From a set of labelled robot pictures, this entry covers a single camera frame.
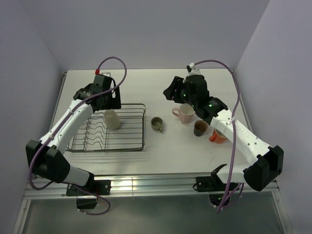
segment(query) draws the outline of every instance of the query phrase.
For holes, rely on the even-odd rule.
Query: white wall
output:
[[[0,7],[0,233],[12,233],[26,184],[25,146],[49,127],[61,72],[18,0]]]
[[[20,1],[63,69],[95,69],[112,55],[129,68],[183,68],[207,58],[236,67],[269,2]]]
[[[311,9],[271,0],[237,68],[253,130],[285,151],[278,184],[300,234],[312,232]]]

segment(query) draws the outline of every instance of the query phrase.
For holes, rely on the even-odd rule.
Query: white arm segment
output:
[[[268,147],[270,145],[256,137],[237,119],[235,119],[234,122],[236,126],[236,147],[245,156],[248,164],[234,166],[231,182],[245,183],[243,170],[257,162],[258,155],[265,155],[269,151]],[[210,125],[218,129],[231,142],[233,142],[232,112],[230,110],[222,110],[218,112],[218,116],[213,117]],[[217,173],[223,183],[227,183],[229,167],[228,164]]]
[[[43,137],[41,137],[41,141],[45,142],[50,134],[60,125],[63,119],[68,115],[68,113],[79,103],[81,100],[73,100],[64,113],[62,118],[54,125],[54,127]],[[64,154],[66,147],[69,141],[73,138],[74,134],[78,131],[79,127],[92,115],[93,109],[89,104],[82,104],[73,115],[67,120],[67,122],[63,125],[57,135],[53,140],[48,144],[49,147],[55,145],[57,149]]]
[[[60,125],[62,120],[68,115],[68,113],[79,103],[81,100],[73,100],[65,112],[65,114],[60,118],[60,120],[56,123],[56,125],[40,140],[45,142],[51,133]],[[54,139],[50,141],[47,145],[49,147],[56,146],[62,154],[65,153],[66,147],[69,141],[73,138],[74,134],[78,131],[79,127],[92,115],[93,109],[89,104],[81,105],[73,115],[66,121],[60,131],[55,135]],[[76,168],[74,166],[70,166],[70,171],[64,180],[64,182],[72,183],[80,186],[84,186],[90,174],[80,168]]]

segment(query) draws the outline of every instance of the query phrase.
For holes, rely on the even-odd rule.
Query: pink mug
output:
[[[184,103],[180,106],[180,108],[173,108],[172,114],[179,117],[181,123],[190,123],[195,114],[195,111],[192,106]]]

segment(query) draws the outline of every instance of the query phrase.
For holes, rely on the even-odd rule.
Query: dish rack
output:
[[[115,110],[120,120],[120,128],[109,130],[104,121],[105,111],[92,114],[78,129],[66,151],[108,152],[142,151],[145,144],[144,104],[122,104]]]

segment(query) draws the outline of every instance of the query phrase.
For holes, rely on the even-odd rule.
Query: white tabletop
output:
[[[123,70],[109,70],[118,83]],[[210,95],[218,97],[230,109],[236,101],[236,91],[230,73],[225,69],[201,69]],[[193,134],[194,117],[190,124],[182,124],[172,114],[172,108],[180,104],[166,100],[162,92],[169,87],[174,76],[185,77],[186,69],[128,70],[128,76],[120,87],[122,103],[146,105],[146,140],[142,152],[71,153],[64,156],[74,166],[96,175],[137,175],[211,172],[223,163],[229,163],[232,143],[216,144],[208,141],[213,129],[196,137]],[[67,110],[77,90],[93,82],[94,70],[68,71],[61,91],[54,124]],[[164,132],[151,128],[152,117],[164,120]],[[246,125],[241,105],[235,116]],[[236,151],[235,164],[247,163],[240,151]]]

